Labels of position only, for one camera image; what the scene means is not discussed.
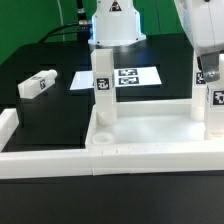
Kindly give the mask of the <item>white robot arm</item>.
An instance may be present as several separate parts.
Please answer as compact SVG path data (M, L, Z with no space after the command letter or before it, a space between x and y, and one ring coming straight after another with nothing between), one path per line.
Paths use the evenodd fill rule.
M199 58L206 82L220 79L224 51L224 0L173 0L181 26ZM133 0L97 0L92 16L92 48L126 47L146 39Z

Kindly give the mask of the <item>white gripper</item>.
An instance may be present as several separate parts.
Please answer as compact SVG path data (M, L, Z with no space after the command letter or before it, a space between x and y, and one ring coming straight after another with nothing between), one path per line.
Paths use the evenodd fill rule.
M195 53L201 55L204 80L218 81L218 52L224 50L224 0L173 1L186 36Z

